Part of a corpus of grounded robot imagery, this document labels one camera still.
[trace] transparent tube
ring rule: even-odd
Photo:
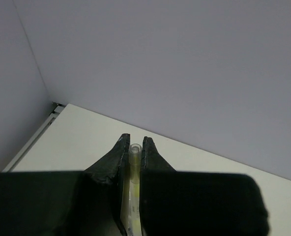
[[[131,228],[133,236],[142,235],[139,214],[141,151],[142,148],[139,144],[132,144],[129,148]]]

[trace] black object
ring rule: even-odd
[[[130,135],[85,171],[0,173],[0,236],[126,235]]]
[[[246,175],[176,172],[145,137],[140,171],[144,235],[266,236],[267,211]]]

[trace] gray wall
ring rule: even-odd
[[[11,0],[0,0],[0,170],[52,105]]]
[[[291,0],[15,3],[55,102],[291,179]]]

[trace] table surface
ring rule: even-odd
[[[118,120],[67,105],[13,171],[84,170],[105,155],[123,133],[131,143],[152,137],[178,171],[243,173],[259,185],[269,211],[270,235],[291,235],[291,181]]]

